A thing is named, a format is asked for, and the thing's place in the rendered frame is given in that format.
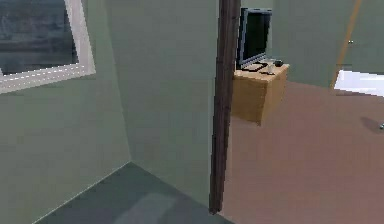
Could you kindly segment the light wooden cabinet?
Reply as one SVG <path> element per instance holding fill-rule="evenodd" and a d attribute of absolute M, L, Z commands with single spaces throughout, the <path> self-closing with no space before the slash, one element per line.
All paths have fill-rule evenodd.
<path fill-rule="evenodd" d="M 235 71 L 231 105 L 233 117 L 261 126 L 281 103 L 290 65 L 274 65 L 273 75 L 268 75 L 267 66 L 257 69 L 252 65 L 250 69 Z"/>

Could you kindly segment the black television set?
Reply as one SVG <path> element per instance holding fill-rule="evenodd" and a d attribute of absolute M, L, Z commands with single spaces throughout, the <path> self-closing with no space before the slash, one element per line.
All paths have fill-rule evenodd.
<path fill-rule="evenodd" d="M 266 49 L 272 10 L 267 8 L 242 8 L 236 54 L 236 68 L 246 70 L 252 64 L 261 64 Z"/>

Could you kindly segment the white framed window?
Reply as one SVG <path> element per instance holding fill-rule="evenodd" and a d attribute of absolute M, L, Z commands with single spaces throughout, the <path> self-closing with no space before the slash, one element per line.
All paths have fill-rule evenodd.
<path fill-rule="evenodd" d="M 0 94 L 95 72 L 83 0 L 0 0 Z"/>

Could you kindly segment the dark brown door frame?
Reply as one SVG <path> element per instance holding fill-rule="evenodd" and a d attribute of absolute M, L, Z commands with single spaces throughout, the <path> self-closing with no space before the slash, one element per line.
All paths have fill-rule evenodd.
<path fill-rule="evenodd" d="M 222 210 L 241 0 L 219 0 L 209 213 Z"/>

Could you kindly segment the green room door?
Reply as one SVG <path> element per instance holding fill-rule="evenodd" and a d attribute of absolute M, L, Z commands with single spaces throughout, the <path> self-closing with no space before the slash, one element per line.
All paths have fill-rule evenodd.
<path fill-rule="evenodd" d="M 354 0 L 331 89 L 384 87 L 384 0 Z"/>

